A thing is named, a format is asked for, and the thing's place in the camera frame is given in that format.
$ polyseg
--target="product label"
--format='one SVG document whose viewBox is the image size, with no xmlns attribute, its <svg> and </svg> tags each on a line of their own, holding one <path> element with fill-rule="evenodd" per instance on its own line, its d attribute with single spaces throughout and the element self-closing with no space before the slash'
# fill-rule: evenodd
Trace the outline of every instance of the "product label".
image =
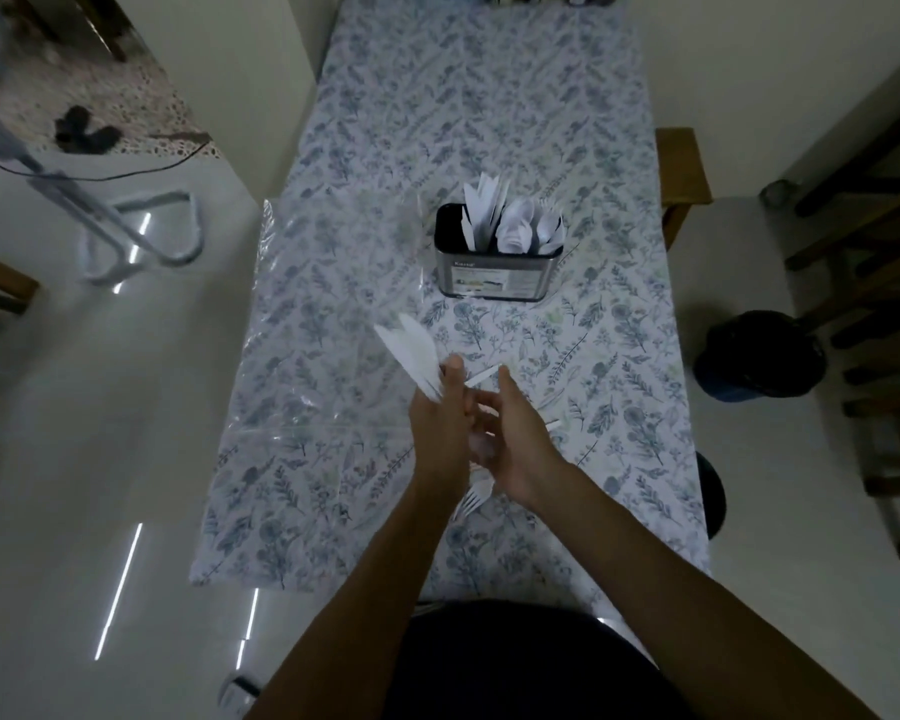
<svg viewBox="0 0 900 720">
<path fill-rule="evenodd" d="M 531 299 L 540 284 L 541 270 L 451 267 L 453 292 L 459 296 Z"/>
</svg>

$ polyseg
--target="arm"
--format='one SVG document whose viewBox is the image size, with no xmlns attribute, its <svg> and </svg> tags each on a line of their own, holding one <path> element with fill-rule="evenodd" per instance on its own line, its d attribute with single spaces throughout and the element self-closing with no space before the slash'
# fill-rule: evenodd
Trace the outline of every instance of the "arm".
<svg viewBox="0 0 900 720">
<path fill-rule="evenodd" d="M 410 404 L 416 467 L 357 567 L 313 619 L 247 720 L 368 718 L 384 708 L 394 666 L 447 521 L 467 490 L 463 361 L 446 364 L 440 404 Z"/>
<path fill-rule="evenodd" d="M 552 446 L 505 368 L 487 467 L 567 547 L 694 711 L 710 718 L 874 718 L 840 682 L 648 531 Z"/>
</svg>

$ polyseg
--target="blue trash can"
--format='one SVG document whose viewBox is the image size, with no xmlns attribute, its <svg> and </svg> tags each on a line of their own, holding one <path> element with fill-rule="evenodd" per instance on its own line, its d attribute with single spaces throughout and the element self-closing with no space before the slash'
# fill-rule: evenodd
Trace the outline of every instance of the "blue trash can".
<svg viewBox="0 0 900 720">
<path fill-rule="evenodd" d="M 827 356 L 790 315 L 747 311 L 707 332 L 693 373 L 700 388 L 720 401 L 788 399 L 821 382 Z"/>
</svg>

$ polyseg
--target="person's right hand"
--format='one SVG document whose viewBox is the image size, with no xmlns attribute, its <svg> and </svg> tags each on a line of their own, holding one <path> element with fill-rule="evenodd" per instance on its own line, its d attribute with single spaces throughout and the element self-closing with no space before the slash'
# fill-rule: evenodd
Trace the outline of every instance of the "person's right hand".
<svg viewBox="0 0 900 720">
<path fill-rule="evenodd" d="M 471 455 L 470 459 L 487 468 L 512 500 L 533 511 L 541 481 L 549 479 L 564 458 L 550 441 L 543 419 L 520 391 L 506 366 L 500 367 L 499 381 L 500 393 L 474 393 L 478 404 L 499 415 L 482 410 L 476 414 L 475 429 L 490 435 L 494 455 L 488 459 Z"/>
</svg>

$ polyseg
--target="plastic fork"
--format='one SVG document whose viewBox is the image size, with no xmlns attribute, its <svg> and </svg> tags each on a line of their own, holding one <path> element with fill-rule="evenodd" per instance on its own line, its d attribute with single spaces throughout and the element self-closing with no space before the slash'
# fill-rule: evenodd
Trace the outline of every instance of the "plastic fork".
<svg viewBox="0 0 900 720">
<path fill-rule="evenodd" d="M 479 483 L 473 483 L 470 485 L 470 489 L 466 492 L 466 495 L 463 496 L 463 499 L 459 501 L 459 505 L 456 506 L 456 510 L 453 513 L 454 520 L 459 516 L 461 519 L 465 519 L 471 513 L 473 513 L 477 508 L 486 503 L 491 499 L 493 495 L 493 478 L 488 477 L 485 480 L 480 480 Z"/>
</svg>

